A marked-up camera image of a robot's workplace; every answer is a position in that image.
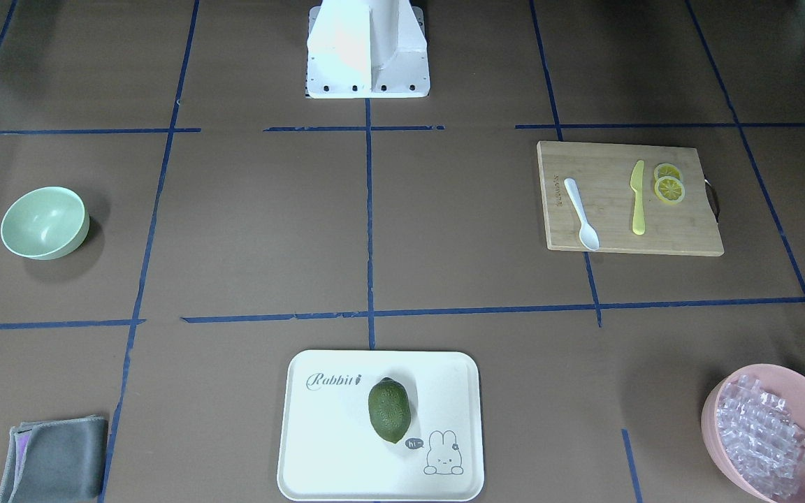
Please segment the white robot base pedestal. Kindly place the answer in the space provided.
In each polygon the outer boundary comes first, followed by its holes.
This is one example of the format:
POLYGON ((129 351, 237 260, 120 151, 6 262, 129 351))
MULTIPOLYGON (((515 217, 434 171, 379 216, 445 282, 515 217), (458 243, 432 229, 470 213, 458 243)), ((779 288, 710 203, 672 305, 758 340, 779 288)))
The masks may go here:
POLYGON ((311 99, 415 99, 431 86, 425 16, 409 1, 323 1, 309 11, 311 99))

